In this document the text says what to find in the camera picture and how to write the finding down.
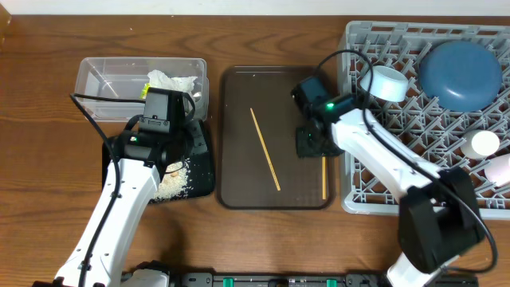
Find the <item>wooden chopstick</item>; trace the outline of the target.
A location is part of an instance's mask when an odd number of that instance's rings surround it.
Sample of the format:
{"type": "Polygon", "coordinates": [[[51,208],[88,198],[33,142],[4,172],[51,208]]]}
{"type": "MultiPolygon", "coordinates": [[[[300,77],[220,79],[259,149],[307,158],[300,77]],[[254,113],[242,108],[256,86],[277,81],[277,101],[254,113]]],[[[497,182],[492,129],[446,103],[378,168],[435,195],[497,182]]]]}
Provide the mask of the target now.
{"type": "Polygon", "coordinates": [[[327,160],[326,157],[321,158],[321,166],[322,166],[322,199],[327,200],[328,198],[328,181],[327,181],[327,160]]]}
{"type": "Polygon", "coordinates": [[[271,160],[269,151],[267,149],[264,136],[263,136],[263,134],[261,132],[259,123],[257,121],[257,117],[255,115],[255,112],[254,112],[253,108],[250,108],[249,110],[250,110],[250,113],[251,113],[251,116],[252,116],[252,120],[253,120],[254,126],[255,126],[256,131],[257,131],[257,135],[258,135],[259,141],[260,141],[261,146],[262,146],[262,150],[263,150],[263,152],[265,154],[265,158],[266,158],[267,164],[269,166],[270,173],[271,173],[271,175],[273,177],[273,182],[275,184],[275,187],[276,187],[277,191],[281,191],[281,185],[280,185],[279,180],[277,178],[277,174],[276,174],[276,171],[274,169],[273,162],[271,160]]]}

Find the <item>rice pile with nuts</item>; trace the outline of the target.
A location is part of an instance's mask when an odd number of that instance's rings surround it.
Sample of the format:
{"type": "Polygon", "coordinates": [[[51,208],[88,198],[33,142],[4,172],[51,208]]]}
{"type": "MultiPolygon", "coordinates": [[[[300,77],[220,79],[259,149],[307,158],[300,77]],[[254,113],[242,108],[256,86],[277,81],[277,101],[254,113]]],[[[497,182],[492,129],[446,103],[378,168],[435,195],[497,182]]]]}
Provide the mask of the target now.
{"type": "Polygon", "coordinates": [[[170,164],[152,199],[155,202],[166,202],[187,198],[191,190],[188,186],[189,174],[188,159],[170,164]]]}

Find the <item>yellow snack wrapper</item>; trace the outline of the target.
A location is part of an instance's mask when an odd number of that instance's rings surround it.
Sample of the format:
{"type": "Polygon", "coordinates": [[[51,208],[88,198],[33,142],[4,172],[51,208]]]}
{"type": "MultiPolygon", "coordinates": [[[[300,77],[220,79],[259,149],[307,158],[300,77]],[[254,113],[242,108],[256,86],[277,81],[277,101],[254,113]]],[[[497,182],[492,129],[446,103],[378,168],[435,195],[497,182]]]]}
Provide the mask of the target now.
{"type": "Polygon", "coordinates": [[[142,89],[142,92],[140,93],[140,98],[142,100],[145,100],[146,97],[147,97],[147,92],[148,92],[148,89],[150,88],[150,84],[149,83],[146,83],[144,86],[143,86],[143,89],[142,89]]]}

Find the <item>white tissue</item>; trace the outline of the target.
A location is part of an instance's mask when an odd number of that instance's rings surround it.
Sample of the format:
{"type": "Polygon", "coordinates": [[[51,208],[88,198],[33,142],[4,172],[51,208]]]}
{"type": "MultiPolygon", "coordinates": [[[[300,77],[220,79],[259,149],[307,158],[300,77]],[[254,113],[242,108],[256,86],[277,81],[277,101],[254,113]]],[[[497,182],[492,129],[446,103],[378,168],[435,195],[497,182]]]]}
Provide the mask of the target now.
{"type": "Polygon", "coordinates": [[[168,77],[164,72],[154,69],[147,74],[148,88],[161,88],[179,92],[188,92],[198,102],[202,99],[201,92],[193,92],[197,77],[168,77]]]}

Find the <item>light blue bowl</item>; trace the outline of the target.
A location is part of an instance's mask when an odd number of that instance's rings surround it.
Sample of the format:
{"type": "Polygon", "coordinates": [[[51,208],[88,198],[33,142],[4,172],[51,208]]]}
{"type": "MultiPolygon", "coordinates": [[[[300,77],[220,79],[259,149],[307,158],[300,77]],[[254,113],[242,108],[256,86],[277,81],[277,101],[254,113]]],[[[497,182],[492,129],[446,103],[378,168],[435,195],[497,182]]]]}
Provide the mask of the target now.
{"type": "Polygon", "coordinates": [[[374,75],[368,70],[360,81],[360,87],[381,100],[402,102],[405,100],[408,89],[408,79],[399,71],[376,65],[373,67],[374,75]]]}

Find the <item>dark blue bowl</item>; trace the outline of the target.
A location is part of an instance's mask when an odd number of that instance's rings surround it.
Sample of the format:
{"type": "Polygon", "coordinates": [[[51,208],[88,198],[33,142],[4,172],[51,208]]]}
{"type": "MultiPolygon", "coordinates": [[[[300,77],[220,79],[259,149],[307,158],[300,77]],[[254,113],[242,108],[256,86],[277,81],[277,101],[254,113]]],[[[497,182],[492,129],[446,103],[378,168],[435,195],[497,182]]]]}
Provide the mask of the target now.
{"type": "Polygon", "coordinates": [[[422,91],[453,112],[475,112],[490,105],[503,83],[499,61],[483,45],[449,41],[420,63],[422,91]]]}

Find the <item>cream white cup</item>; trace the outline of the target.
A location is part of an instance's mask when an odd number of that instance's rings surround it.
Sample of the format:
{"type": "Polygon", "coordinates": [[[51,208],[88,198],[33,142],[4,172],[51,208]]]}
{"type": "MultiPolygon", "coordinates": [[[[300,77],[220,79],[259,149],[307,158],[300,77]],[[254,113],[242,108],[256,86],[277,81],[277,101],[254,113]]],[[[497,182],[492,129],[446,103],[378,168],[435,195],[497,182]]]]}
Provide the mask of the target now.
{"type": "Polygon", "coordinates": [[[494,154],[499,146],[500,139],[491,131],[474,130],[463,135],[465,142],[461,151],[467,158],[483,159],[494,154]]]}

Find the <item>pink cup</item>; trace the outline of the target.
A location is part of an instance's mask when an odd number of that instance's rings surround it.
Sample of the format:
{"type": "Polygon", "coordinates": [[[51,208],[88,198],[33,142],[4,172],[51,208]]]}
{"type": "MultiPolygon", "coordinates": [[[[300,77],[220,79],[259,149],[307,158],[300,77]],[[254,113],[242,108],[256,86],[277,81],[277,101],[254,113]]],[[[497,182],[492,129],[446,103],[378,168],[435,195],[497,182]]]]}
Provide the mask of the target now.
{"type": "Polygon", "coordinates": [[[497,187],[509,184],[509,154],[491,159],[484,168],[484,174],[486,179],[497,187]]]}

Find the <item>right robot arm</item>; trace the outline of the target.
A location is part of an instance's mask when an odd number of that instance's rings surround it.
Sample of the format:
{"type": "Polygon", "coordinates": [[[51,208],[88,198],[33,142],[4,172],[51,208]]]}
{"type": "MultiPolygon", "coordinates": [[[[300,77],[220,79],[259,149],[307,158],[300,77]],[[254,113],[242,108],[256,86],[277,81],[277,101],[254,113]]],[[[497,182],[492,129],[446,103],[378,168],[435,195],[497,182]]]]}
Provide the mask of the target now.
{"type": "Polygon", "coordinates": [[[292,92],[311,125],[309,139],[360,161],[398,200],[402,253],[387,270],[392,286],[426,286],[462,254],[491,239],[469,175],[416,155],[372,116],[368,101],[292,92]]]}

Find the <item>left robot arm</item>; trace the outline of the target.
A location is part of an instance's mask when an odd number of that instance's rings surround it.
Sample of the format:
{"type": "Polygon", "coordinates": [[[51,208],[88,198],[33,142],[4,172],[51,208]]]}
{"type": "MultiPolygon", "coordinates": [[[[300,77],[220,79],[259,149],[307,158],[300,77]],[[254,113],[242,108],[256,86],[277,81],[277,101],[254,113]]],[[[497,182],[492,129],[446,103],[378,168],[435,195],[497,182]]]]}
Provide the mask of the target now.
{"type": "Polygon", "coordinates": [[[103,191],[75,250],[51,286],[178,286],[163,263],[150,261],[123,272],[147,205],[209,195],[214,190],[210,136],[201,120],[174,134],[132,130],[133,122],[104,150],[114,151],[103,191]]]}

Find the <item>black waste tray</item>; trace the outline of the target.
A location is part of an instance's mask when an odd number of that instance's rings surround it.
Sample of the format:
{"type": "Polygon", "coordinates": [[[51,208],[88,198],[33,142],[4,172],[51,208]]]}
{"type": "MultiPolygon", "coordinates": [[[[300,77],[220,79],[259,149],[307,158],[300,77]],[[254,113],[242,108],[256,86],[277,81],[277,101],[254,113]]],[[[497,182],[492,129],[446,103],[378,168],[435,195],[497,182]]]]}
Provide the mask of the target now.
{"type": "MultiPolygon", "coordinates": [[[[169,166],[161,164],[163,144],[167,142],[173,134],[135,132],[131,130],[133,125],[133,123],[127,124],[125,129],[119,135],[109,137],[108,141],[102,145],[103,184],[107,181],[108,165],[111,161],[111,156],[108,152],[109,147],[115,152],[117,159],[125,158],[140,160],[148,167],[156,167],[162,181],[165,171],[169,166]]],[[[211,150],[209,167],[192,167],[189,164],[189,170],[190,183],[188,186],[191,190],[188,192],[188,197],[185,199],[209,195],[215,188],[214,159],[211,154],[211,150]]],[[[149,201],[150,204],[163,203],[155,202],[152,198],[149,201]]]]}

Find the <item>grey dishwasher rack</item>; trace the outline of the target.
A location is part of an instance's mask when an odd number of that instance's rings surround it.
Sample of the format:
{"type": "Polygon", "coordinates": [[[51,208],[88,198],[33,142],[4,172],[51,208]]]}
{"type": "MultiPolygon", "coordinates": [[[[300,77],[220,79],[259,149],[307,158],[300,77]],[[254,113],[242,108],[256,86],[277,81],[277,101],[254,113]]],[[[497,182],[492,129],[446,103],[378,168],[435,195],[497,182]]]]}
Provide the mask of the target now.
{"type": "Polygon", "coordinates": [[[408,79],[401,103],[373,100],[371,112],[408,148],[441,167],[461,167],[475,186],[481,216],[509,218],[509,187],[498,187],[485,177],[489,159],[469,159],[461,153],[463,134],[488,130],[500,139],[497,155],[509,153],[509,28],[412,22],[352,21],[339,43],[341,49],[365,53],[373,63],[403,73],[408,79]],[[447,41],[471,41],[483,45],[499,61],[503,83],[496,99],[486,108],[470,113],[451,112],[429,98],[418,83],[419,65],[430,51],[447,41]]]}

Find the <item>brown serving tray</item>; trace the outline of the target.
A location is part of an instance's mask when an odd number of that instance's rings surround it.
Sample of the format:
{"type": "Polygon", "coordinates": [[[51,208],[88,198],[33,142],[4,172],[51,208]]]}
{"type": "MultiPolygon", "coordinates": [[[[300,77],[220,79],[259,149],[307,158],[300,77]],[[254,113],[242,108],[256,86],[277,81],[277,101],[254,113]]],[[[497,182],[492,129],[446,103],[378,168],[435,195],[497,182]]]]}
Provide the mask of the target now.
{"type": "Polygon", "coordinates": [[[310,66],[234,66],[222,76],[218,201],[232,210],[321,210],[335,197],[328,178],[322,199],[321,158],[299,158],[296,129],[305,118],[292,89],[312,74],[310,66]],[[250,108],[264,136],[281,191],[277,191],[250,108]]]}

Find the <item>clear plastic bin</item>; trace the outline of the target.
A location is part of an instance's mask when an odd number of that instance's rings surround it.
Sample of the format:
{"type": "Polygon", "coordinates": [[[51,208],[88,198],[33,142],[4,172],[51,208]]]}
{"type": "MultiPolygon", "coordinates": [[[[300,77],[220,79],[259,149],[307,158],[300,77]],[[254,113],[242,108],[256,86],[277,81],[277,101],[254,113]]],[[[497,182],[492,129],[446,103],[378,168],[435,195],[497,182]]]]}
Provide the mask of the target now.
{"type": "Polygon", "coordinates": [[[195,102],[196,119],[207,118],[209,80],[206,62],[189,57],[87,57],[80,63],[75,92],[91,96],[81,104],[102,122],[126,122],[143,112],[140,93],[149,82],[147,74],[157,69],[168,77],[197,77],[193,92],[201,92],[195,102]]]}

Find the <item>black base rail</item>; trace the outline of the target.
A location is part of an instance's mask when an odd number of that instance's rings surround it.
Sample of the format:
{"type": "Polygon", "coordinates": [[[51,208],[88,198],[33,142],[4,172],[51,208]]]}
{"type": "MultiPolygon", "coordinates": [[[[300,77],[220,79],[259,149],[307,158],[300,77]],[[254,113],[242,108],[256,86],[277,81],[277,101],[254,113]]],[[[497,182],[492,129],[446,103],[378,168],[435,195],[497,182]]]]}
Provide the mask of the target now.
{"type": "Polygon", "coordinates": [[[122,286],[162,287],[391,287],[386,276],[377,273],[310,274],[248,274],[179,273],[162,262],[140,264],[136,270],[123,274],[122,286]]]}

